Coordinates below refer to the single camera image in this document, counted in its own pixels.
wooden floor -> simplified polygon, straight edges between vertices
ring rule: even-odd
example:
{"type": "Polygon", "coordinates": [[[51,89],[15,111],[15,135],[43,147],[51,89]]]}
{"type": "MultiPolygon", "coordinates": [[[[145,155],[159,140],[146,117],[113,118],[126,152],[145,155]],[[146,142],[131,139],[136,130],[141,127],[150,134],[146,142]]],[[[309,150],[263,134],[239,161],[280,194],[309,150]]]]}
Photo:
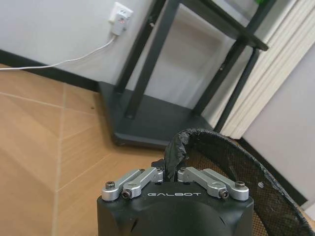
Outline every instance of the wooden floor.
{"type": "Polygon", "coordinates": [[[24,71],[0,72],[0,130],[1,236],[95,236],[104,183],[163,158],[114,146],[98,93],[24,71]]]}

electrical cord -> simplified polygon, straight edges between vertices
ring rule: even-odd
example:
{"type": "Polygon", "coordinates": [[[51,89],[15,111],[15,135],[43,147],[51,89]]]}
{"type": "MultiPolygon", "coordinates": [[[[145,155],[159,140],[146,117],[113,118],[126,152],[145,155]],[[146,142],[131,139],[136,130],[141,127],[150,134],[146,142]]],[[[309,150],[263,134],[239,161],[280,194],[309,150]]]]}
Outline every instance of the electrical cord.
{"type": "Polygon", "coordinates": [[[93,54],[93,53],[96,53],[97,51],[103,49],[103,48],[106,48],[108,47],[116,38],[116,35],[114,35],[109,41],[108,43],[106,43],[105,45],[95,49],[94,51],[82,56],[82,57],[79,57],[79,58],[75,58],[75,59],[70,59],[70,60],[64,60],[64,61],[61,61],[61,62],[58,62],[56,64],[53,64],[53,65],[44,65],[44,66],[26,66],[26,67],[10,67],[10,68],[0,68],[0,71],[2,70],[25,70],[25,69],[43,69],[43,68],[49,68],[49,67],[54,67],[54,66],[57,66],[57,65],[60,65],[60,64],[64,64],[64,63],[67,63],[67,62],[72,62],[72,61],[78,61],[78,60],[81,60],[83,58],[86,58],[88,57],[89,55],[93,54]]]}

black mesh trash bin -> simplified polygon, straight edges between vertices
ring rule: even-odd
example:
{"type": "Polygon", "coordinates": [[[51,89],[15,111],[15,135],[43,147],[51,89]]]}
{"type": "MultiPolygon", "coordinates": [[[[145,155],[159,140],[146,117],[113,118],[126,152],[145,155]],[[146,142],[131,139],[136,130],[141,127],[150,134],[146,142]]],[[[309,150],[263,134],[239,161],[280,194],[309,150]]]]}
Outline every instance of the black mesh trash bin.
{"type": "Polygon", "coordinates": [[[314,236],[298,205],[252,155],[216,132],[188,129],[165,150],[165,178],[175,181],[183,165],[211,168],[233,181],[244,181],[254,199],[255,236],[314,236]]]}

black baseboard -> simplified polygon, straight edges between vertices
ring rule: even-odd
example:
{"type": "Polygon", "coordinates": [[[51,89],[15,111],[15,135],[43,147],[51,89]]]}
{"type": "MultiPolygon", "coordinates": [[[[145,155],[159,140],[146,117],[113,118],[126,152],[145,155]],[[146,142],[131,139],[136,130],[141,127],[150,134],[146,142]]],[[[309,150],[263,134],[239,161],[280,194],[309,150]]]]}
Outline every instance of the black baseboard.
{"type": "Polygon", "coordinates": [[[290,197],[298,204],[303,205],[307,199],[296,190],[269,162],[259,154],[245,139],[241,138],[237,142],[251,155],[253,155],[267,170],[276,178],[281,186],[287,191],[290,197]]]}
{"type": "MultiPolygon", "coordinates": [[[[0,63],[11,67],[46,65],[3,50],[0,50],[0,63]]],[[[94,81],[54,67],[45,69],[31,69],[25,71],[92,91],[97,91],[98,89],[98,81],[94,81]]]]}

silver metal linkage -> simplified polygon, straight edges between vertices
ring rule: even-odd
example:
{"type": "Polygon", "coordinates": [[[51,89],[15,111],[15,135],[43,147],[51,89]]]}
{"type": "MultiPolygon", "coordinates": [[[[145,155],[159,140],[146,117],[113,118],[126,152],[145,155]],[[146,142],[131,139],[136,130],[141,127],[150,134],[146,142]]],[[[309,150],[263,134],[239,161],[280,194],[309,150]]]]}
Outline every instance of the silver metal linkage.
{"type": "Polygon", "coordinates": [[[245,186],[244,182],[242,181],[234,182],[211,169],[204,169],[202,173],[217,181],[223,182],[226,185],[226,188],[233,199],[239,201],[246,201],[249,198],[250,190],[245,186]]]}
{"type": "Polygon", "coordinates": [[[133,170],[124,175],[118,181],[108,181],[102,189],[102,199],[104,201],[113,201],[119,198],[123,190],[124,183],[133,180],[141,174],[140,170],[133,170]]]}
{"type": "Polygon", "coordinates": [[[120,193],[126,199],[138,197],[141,195],[141,189],[150,181],[162,182],[163,171],[155,167],[133,170],[118,181],[108,181],[102,189],[102,199],[114,201],[119,198],[120,193]]]}
{"type": "Polygon", "coordinates": [[[142,188],[146,186],[150,181],[163,181],[163,171],[159,171],[157,168],[151,167],[145,170],[134,180],[125,183],[122,191],[123,198],[132,199],[140,196],[142,188]]]}
{"type": "Polygon", "coordinates": [[[217,181],[194,167],[187,167],[179,170],[177,175],[178,181],[183,182],[196,182],[207,190],[207,193],[216,198],[226,199],[229,192],[224,183],[217,181]]]}

